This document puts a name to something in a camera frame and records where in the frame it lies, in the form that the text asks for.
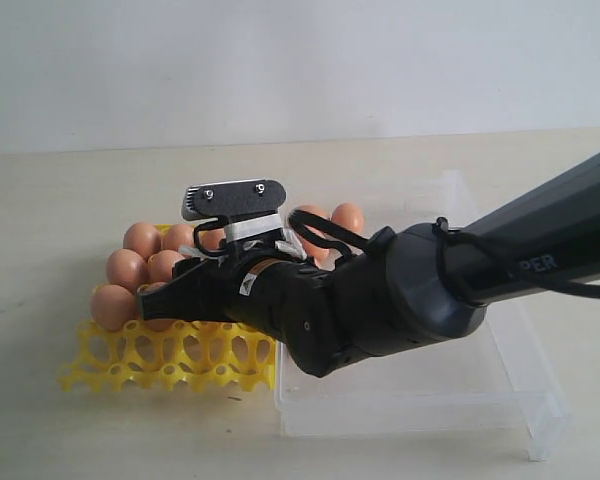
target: white table surface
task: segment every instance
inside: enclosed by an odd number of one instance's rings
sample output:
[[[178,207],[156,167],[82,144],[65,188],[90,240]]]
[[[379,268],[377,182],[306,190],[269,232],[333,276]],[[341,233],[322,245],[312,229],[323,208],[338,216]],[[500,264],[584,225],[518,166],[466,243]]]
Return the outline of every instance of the white table surface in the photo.
[[[458,169],[486,212],[599,150],[600,129],[587,129],[0,156],[0,478],[600,478],[595,301],[526,300],[573,410],[544,463],[526,460],[520,432],[281,439],[264,388],[92,394],[56,381],[107,255],[135,221],[179,221],[189,183],[266,176],[291,189]]]

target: yellow egg tray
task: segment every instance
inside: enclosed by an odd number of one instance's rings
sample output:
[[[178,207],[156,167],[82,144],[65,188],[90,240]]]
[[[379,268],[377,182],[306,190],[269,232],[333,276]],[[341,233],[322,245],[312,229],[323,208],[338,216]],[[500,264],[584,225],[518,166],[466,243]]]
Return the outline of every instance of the yellow egg tray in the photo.
[[[179,320],[155,332],[132,320],[108,332],[89,320],[79,326],[78,339],[79,353],[59,377],[65,391],[76,383],[120,391],[128,381],[165,390],[182,382],[194,392],[235,382],[252,391],[260,382],[272,389],[275,381],[275,341],[241,324]]]

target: egg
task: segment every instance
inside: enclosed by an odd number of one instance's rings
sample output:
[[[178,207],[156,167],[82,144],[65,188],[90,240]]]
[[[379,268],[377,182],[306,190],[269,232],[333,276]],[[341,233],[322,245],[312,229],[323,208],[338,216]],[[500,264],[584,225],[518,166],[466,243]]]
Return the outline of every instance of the egg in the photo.
[[[157,290],[160,287],[166,285],[165,282],[156,282],[148,285],[144,291],[149,292],[151,290]],[[149,330],[153,330],[154,332],[164,332],[173,325],[177,319],[175,318],[154,318],[152,320],[145,320],[144,324]]]
[[[173,276],[173,266],[184,257],[173,250],[163,250],[149,259],[149,280],[168,282]]]
[[[331,221],[360,235],[364,230],[362,209],[353,203],[338,205],[331,214]]]
[[[91,296],[91,316],[105,330],[117,332],[137,315],[135,296],[120,285],[103,285]]]
[[[193,228],[186,223],[171,226],[162,237],[163,250],[178,251],[180,245],[193,247]]]
[[[109,283],[124,287],[130,292],[135,292],[140,285],[149,281],[147,262],[133,250],[125,248],[109,255],[106,274]]]
[[[218,250],[220,248],[220,241],[224,238],[226,238],[224,228],[200,232],[200,243],[207,250]]]
[[[296,210],[302,210],[303,212],[313,213],[314,215],[318,215],[322,218],[329,217],[329,214],[325,210],[323,210],[322,208],[320,208],[316,205],[300,205],[299,207],[296,208]],[[311,227],[308,227],[308,228],[316,235],[318,235],[320,237],[324,237],[324,235],[321,232],[316,231],[316,229],[311,228]],[[300,243],[302,243],[302,248],[304,248],[304,251],[307,252],[307,255],[314,257],[318,262],[322,262],[322,261],[326,260],[327,257],[329,256],[328,249],[317,247],[316,245],[309,242],[308,240],[305,240],[300,235],[298,235],[298,238],[300,239]]]
[[[160,231],[154,225],[147,222],[138,222],[131,225],[122,240],[123,248],[133,250],[144,260],[158,253],[161,246],[162,238]]]

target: robotic arm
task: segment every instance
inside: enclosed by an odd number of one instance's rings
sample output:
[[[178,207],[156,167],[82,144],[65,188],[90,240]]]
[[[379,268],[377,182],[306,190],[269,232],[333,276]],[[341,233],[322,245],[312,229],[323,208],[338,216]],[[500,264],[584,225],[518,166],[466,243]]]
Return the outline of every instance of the robotic arm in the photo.
[[[183,218],[214,220],[194,229],[199,255],[178,262],[171,282],[137,294],[141,316],[240,322],[324,377],[465,337],[494,302],[545,290],[600,298],[600,285],[587,284],[600,279],[600,153],[460,230],[439,218],[366,239],[292,212],[295,234],[339,251],[332,271],[317,268],[284,227],[285,199],[272,180],[190,187]],[[206,250],[200,233],[221,227],[226,241]]]

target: clear plastic container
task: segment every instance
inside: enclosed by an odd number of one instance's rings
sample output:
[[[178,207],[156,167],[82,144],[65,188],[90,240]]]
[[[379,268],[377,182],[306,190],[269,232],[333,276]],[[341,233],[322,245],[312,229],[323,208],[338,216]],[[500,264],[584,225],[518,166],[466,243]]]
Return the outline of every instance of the clear plastic container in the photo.
[[[433,181],[288,192],[287,208],[359,204],[366,234],[400,231],[444,215],[463,226],[477,212],[458,172]],[[489,307],[471,336],[379,359],[317,379],[277,345],[275,400],[285,436],[395,435],[409,431],[526,427],[531,460],[545,460],[568,407],[521,301]]]

